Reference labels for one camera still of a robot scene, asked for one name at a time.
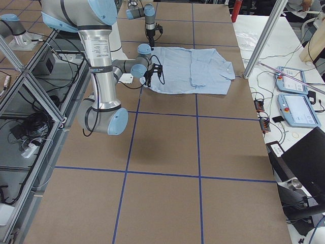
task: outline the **blue joint cap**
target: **blue joint cap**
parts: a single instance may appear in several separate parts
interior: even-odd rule
[[[138,54],[151,54],[151,47],[148,44],[140,44],[138,46]]]
[[[141,78],[146,73],[147,68],[142,64],[133,65],[131,68],[131,74],[136,78]]]
[[[107,129],[107,134],[112,136],[120,135],[126,128],[128,113],[125,108],[120,108],[114,113]]]
[[[0,19],[5,21],[19,21],[19,18],[15,14],[4,14],[0,16]]]
[[[50,28],[53,29],[59,29],[61,31],[65,32],[78,32],[78,29],[73,27],[72,25],[69,25],[59,19],[56,19],[46,13],[42,12],[43,22]]]
[[[132,15],[132,12],[130,11],[130,9],[127,9],[126,10],[126,16],[128,19],[134,19],[133,15]]]
[[[94,14],[104,24],[113,25],[117,19],[117,10],[114,0],[88,0]]]
[[[156,11],[154,10],[154,6],[152,4],[146,4],[144,7],[144,15],[150,17],[154,16],[156,14]]]

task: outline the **person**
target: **person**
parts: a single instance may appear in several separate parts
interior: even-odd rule
[[[307,13],[314,0],[288,0],[283,10],[285,17],[289,22],[305,22]],[[276,0],[256,0],[255,15],[270,15]]]

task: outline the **red object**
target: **red object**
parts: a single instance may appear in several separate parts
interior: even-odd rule
[[[232,22],[235,23],[237,16],[239,14],[240,8],[242,7],[243,0],[236,0],[233,14],[232,14]]]

